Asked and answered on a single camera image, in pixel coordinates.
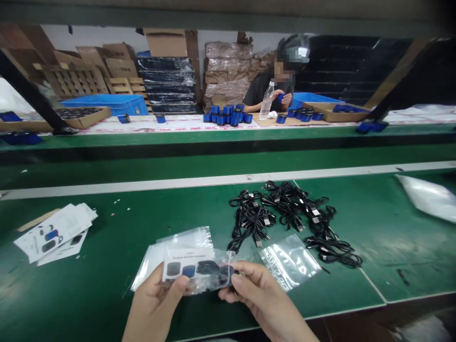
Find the table surface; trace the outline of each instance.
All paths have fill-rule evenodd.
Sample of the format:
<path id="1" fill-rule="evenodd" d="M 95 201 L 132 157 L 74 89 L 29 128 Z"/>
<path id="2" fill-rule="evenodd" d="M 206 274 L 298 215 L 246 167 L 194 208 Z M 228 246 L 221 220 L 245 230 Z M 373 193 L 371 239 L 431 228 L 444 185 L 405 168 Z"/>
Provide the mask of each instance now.
<path id="1" fill-rule="evenodd" d="M 217 175 L 345 168 L 456 159 L 455 144 L 385 146 L 38 162 L 0 166 L 1 189 L 160 180 Z M 408 172 L 449 187 L 442 171 Z M 456 291 L 455 226 L 416 210 L 393 174 L 297 180 L 315 197 L 328 196 L 338 214 L 332 227 L 364 259 L 363 270 L 340 264 L 290 293 L 305 318 L 319 317 Z M 226 249 L 235 208 L 228 200 L 263 183 L 150 190 L 0 201 L 0 336 L 9 341 L 120 340 L 132 292 L 130 285 L 149 244 L 201 225 L 210 226 L 214 247 Z M 99 217 L 75 256 L 37 267 L 13 245 L 24 223 L 68 203 L 87 203 Z M 270 228 L 273 244 L 294 231 Z M 300 238 L 310 235 L 306 229 Z M 241 255 L 255 256 L 253 240 Z M 52 322 L 54 329 L 49 329 Z M 184 298 L 169 341 L 202 338 L 257 327 L 241 304 L 216 293 Z"/>
<path id="2" fill-rule="evenodd" d="M 441 173 L 410 174 L 443 183 Z M 333 229 L 364 258 L 366 274 L 387 301 L 456 291 L 455 278 L 450 276 L 454 271 L 454 225 L 414 209 L 394 175 L 298 180 L 297 184 L 313 196 L 330 198 L 338 209 Z M 208 225 L 214 247 L 225 249 L 235 214 L 228 199 L 246 187 L 261 191 L 263 186 L 234 184 L 1 201 L 0 217 L 5 227 L 19 227 L 67 203 L 85 202 L 99 215 L 79 259 L 69 257 L 40 267 L 29 265 L 26 256 L 13 245 L 19 233 L 2 231 L 1 335 L 15 341 L 26 341 L 30 336 L 66 341 L 119 340 L 133 296 L 129 287 L 147 246 L 158 238 Z M 285 231 L 278 224 L 268 233 L 271 240 L 265 246 L 294 232 Z M 306 229 L 298 236 L 309 234 Z M 253 241 L 246 241 L 240 253 L 254 257 L 257 249 Z M 303 317 L 385 305 L 360 270 L 338 263 L 325 267 L 330 275 L 321 272 L 290 293 Z M 398 268 L 409 285 L 398 276 Z M 49 322 L 55 326 L 52 332 Z M 229 305 L 221 302 L 217 293 L 205 293 L 182 300 L 172 321 L 169 341 L 256 326 L 243 305 Z"/>

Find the black metal beam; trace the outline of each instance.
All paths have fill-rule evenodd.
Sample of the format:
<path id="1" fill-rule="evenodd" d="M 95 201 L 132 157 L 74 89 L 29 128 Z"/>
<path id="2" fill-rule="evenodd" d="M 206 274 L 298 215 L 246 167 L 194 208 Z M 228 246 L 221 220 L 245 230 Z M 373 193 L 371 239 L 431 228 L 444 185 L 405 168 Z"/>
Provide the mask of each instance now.
<path id="1" fill-rule="evenodd" d="M 24 24 L 156 27 L 256 32 L 337 34 L 392 38 L 451 37 L 444 23 L 331 19 L 147 8 L 65 6 L 1 2 L 0 21 Z"/>
<path id="2" fill-rule="evenodd" d="M 0 75 L 40 114 L 54 129 L 55 135 L 75 134 L 78 130 L 71 128 L 52 109 L 48 100 L 29 82 L 14 64 L 0 50 Z"/>

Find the product card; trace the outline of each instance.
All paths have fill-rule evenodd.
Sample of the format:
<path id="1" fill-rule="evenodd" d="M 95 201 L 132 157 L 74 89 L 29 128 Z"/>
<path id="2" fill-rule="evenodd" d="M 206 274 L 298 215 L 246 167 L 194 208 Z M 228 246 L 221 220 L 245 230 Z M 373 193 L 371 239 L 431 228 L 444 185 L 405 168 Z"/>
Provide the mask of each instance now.
<path id="1" fill-rule="evenodd" d="M 18 238 L 14 244 L 22 249 L 29 257 L 29 262 L 33 263 L 88 229 L 94 218 L 96 213 L 85 203 L 76 207 L 68 204 Z"/>
<path id="2" fill-rule="evenodd" d="M 163 282 L 170 282 L 179 276 L 202 278 L 218 272 L 212 248 L 168 249 L 165 254 Z"/>

